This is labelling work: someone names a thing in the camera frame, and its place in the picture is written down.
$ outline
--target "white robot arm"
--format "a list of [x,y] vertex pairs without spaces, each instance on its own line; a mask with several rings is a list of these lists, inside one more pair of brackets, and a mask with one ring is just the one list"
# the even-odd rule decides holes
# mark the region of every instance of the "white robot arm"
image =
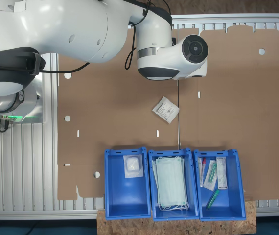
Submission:
[[141,75],[151,80],[205,76],[206,42],[190,35],[173,46],[171,15],[147,8],[135,0],[23,0],[0,11],[0,100],[26,90],[45,66],[41,54],[90,63],[112,59],[125,43],[129,23],[136,24]]

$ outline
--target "surgical mask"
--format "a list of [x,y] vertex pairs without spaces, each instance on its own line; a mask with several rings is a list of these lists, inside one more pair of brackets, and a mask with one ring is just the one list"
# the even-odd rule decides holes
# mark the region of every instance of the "surgical mask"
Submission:
[[181,156],[156,159],[160,209],[188,209]]

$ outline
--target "cardboard sheet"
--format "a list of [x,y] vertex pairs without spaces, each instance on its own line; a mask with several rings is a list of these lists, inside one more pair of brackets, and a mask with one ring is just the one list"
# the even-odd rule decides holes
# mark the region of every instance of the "cardboard sheet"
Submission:
[[279,199],[279,32],[242,25],[201,37],[207,77],[179,82],[181,147],[238,149],[245,195]]
[[[178,117],[168,124],[152,111],[163,96],[177,104],[177,81],[142,77],[137,71],[136,51],[130,69],[125,70],[132,36],[133,30],[129,30],[123,49],[111,61],[90,64],[70,79],[59,76],[58,199],[77,199],[76,187],[81,197],[103,196],[107,148],[178,148]],[[60,70],[83,64],[59,56]]]

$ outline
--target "blue bin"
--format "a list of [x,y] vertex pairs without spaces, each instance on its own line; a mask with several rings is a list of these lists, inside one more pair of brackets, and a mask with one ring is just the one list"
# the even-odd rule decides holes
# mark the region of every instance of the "blue bin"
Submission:
[[[189,148],[180,150],[166,150],[166,151],[154,151],[148,152],[149,156],[149,171],[150,171],[150,185],[151,185],[151,197],[153,207],[154,221],[168,221],[168,220],[187,220],[187,219],[199,219],[196,184],[194,176],[194,167],[192,160],[192,151]],[[184,181],[187,193],[187,200],[189,203],[189,209],[186,210],[173,210],[173,211],[161,211],[158,205],[158,190],[154,177],[153,161],[158,157],[167,156],[182,156],[184,159]]]
[[[124,177],[123,155],[142,155],[144,177]],[[106,219],[151,218],[147,149],[105,150]]]
[[[213,205],[208,210],[206,205],[214,193],[206,188],[200,187],[200,176],[198,158],[206,157],[204,179],[208,172],[210,160],[216,157],[226,157],[226,172],[228,189],[220,190]],[[194,167],[197,179],[197,194],[199,203],[199,215],[201,221],[225,221],[246,220],[245,199],[242,183],[241,165],[236,149],[223,151],[193,151]]]

